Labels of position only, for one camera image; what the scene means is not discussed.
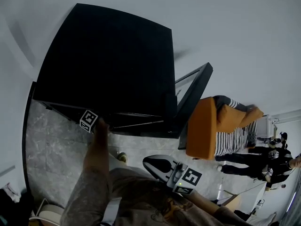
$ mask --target white shoe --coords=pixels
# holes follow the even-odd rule
[[[218,165],[216,168],[218,171],[222,171],[222,165]]]

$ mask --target gray floor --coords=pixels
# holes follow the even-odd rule
[[[79,125],[32,101],[26,133],[26,162],[30,188],[36,203],[43,198],[64,207],[80,175],[91,135]],[[177,139],[109,135],[111,151],[125,152],[128,165],[144,169],[144,157],[167,154],[203,174],[197,191],[210,200],[228,197],[220,189],[240,193],[255,184],[247,177],[216,170],[218,162],[192,160],[177,150]]]

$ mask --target orange cushion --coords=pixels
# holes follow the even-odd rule
[[[239,111],[228,105],[223,105],[217,115],[216,131],[232,133],[239,127],[245,115],[246,113],[243,111]]]
[[[247,125],[250,125],[253,121],[261,117],[263,117],[263,112],[258,107],[255,107],[246,113],[245,117],[242,119],[241,123],[239,124],[239,127],[245,127]]]
[[[212,160],[215,152],[216,107],[212,97],[198,102],[189,121],[186,154]]]

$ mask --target brown sleeve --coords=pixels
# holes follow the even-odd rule
[[[224,206],[221,206],[213,216],[224,225],[250,226],[250,224]]]
[[[100,223],[109,202],[111,185],[97,169],[85,169],[77,181],[61,217],[61,226]]]

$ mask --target sneaker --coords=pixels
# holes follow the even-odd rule
[[[222,171],[222,165],[218,165],[216,168],[218,171]]]
[[[119,153],[117,159],[125,164],[127,163],[127,155],[125,153]]]

